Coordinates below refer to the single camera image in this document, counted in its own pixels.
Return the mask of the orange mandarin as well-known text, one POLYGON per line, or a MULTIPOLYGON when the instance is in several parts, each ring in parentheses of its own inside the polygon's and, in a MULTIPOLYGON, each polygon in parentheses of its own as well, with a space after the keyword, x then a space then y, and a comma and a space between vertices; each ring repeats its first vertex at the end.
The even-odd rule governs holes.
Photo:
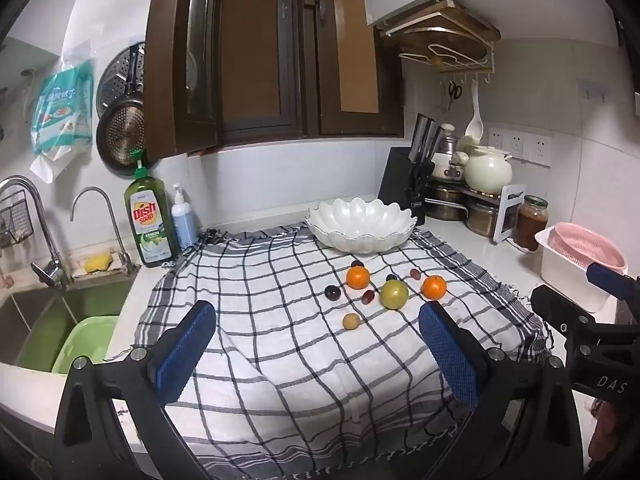
POLYGON ((370 272, 364 266, 351 266, 346 273, 346 284, 352 289, 365 289, 370 284, 370 272))
POLYGON ((448 289, 447 281, 440 275, 429 275, 421 285, 421 294, 428 300, 441 300, 448 289))

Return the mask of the green apple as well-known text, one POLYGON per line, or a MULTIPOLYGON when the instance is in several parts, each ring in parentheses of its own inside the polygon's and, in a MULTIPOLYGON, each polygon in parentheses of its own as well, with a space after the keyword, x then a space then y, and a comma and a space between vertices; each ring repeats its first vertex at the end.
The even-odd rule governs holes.
POLYGON ((400 310, 408 301, 409 289, 398 280, 389 280, 380 289, 381 304, 388 310, 400 310))

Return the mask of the dark red grape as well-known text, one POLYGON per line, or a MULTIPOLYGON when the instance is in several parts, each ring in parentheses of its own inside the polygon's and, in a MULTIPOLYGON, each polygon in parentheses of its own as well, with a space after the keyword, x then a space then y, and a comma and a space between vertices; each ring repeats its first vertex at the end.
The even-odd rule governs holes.
POLYGON ((374 291, 369 289, 362 295, 361 302, 363 304, 370 304, 373 301, 374 297, 375 297, 374 291))

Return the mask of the brown longan front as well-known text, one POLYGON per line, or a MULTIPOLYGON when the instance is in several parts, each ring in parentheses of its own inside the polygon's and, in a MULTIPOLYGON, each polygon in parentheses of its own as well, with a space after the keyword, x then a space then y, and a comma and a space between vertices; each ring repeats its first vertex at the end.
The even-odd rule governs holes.
POLYGON ((356 330, 361 324, 361 318, 356 313, 346 314, 343 318, 343 327, 345 330, 356 330))

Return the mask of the black kitchen scissors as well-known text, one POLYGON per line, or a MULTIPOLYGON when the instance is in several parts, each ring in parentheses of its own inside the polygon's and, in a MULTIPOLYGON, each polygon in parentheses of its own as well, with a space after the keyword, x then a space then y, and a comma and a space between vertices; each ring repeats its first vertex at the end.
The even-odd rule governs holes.
POLYGON ((462 96, 463 89, 460 84, 457 84, 454 80, 450 80, 448 84, 448 103, 446 107, 446 111, 449 112, 451 110, 452 104, 454 101, 457 101, 462 96))

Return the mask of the green plastic basin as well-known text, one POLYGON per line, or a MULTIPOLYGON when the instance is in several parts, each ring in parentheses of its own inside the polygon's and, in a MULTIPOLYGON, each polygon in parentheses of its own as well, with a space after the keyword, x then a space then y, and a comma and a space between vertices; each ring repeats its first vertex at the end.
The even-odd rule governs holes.
POLYGON ((78 356, 86 356, 94 364, 100 364, 110 345, 117 316, 90 316, 79 322, 70 332, 54 364, 51 372, 66 375, 78 356))

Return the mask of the brown sauce glass jar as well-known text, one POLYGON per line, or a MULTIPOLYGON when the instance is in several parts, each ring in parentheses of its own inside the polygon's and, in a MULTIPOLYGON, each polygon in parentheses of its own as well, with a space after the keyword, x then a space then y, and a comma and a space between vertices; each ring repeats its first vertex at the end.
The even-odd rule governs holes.
POLYGON ((525 195, 518 207, 513 232, 514 243, 530 252, 536 252, 539 244, 535 235, 543 231, 548 223, 548 202, 535 195, 525 195))

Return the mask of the stainless steel pot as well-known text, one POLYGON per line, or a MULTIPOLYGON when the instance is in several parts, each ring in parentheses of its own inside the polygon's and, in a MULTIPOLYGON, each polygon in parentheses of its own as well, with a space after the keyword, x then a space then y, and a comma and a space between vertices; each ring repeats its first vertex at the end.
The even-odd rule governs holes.
POLYGON ((468 216, 465 226, 477 235, 493 237, 498 220, 498 207, 480 200, 468 200, 466 208, 468 208, 468 216))
POLYGON ((469 211, 460 188, 432 182, 425 188, 425 214, 438 220, 463 221, 469 211))

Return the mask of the green dish soap bottle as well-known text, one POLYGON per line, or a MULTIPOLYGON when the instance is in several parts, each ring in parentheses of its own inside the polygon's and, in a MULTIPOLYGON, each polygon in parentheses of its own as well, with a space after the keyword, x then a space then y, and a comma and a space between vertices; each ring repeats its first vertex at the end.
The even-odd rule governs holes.
POLYGON ((133 150, 134 180, 125 191, 125 205, 141 262, 155 268, 174 260, 178 243, 172 225, 163 181, 149 173, 143 161, 145 151, 133 150))

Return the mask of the cream ceramic kettle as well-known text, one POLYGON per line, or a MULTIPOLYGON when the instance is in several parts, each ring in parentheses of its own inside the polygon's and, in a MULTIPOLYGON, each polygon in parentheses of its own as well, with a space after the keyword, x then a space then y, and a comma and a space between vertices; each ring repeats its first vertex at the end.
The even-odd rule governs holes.
POLYGON ((452 161, 463 167, 466 185, 472 190, 489 195, 500 195, 512 182, 512 155, 492 146, 469 146, 456 151, 452 161))

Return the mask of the white scalloped ceramic bowl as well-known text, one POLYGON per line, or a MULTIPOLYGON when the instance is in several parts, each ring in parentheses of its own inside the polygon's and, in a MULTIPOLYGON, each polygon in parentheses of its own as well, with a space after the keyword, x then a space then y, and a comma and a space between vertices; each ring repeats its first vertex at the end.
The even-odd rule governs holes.
POLYGON ((309 209, 305 223, 323 245, 339 252, 369 255, 404 244, 416 227, 410 209, 382 200, 366 202, 356 197, 350 202, 337 198, 309 209))

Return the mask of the black knife block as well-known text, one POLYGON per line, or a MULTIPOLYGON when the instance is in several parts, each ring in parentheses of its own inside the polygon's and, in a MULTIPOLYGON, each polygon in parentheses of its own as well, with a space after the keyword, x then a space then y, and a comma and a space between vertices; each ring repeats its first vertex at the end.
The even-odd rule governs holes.
POLYGON ((385 205, 397 204, 409 209, 416 225, 425 222, 425 189, 434 170, 434 162, 410 162, 410 148, 391 148, 388 153, 378 199, 385 205))

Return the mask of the white ladle spoon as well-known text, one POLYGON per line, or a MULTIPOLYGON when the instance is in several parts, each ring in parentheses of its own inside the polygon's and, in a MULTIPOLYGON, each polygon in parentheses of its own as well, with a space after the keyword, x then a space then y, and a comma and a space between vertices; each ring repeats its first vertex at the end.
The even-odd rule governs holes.
POLYGON ((466 126, 465 134, 457 143, 457 150, 464 152, 467 148, 480 145, 484 136, 484 122, 480 117, 480 95, 478 94, 478 81, 474 79, 471 86, 473 115, 466 126))

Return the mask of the hanging black frying pan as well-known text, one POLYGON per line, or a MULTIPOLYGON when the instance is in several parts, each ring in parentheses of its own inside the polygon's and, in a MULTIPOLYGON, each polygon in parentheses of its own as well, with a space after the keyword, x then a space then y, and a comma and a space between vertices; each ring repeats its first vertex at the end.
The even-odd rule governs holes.
POLYGON ((132 153, 145 150, 144 108, 141 92, 111 103, 96 128, 96 148, 111 172, 131 176, 137 162, 132 153))

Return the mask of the wall power sockets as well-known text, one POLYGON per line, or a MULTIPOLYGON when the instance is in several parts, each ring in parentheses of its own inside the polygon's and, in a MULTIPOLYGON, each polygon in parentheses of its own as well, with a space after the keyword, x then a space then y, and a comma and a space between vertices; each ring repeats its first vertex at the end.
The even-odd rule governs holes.
POLYGON ((537 133, 521 132, 505 128, 490 127, 488 144, 511 155, 521 162, 550 168, 553 139, 537 133))

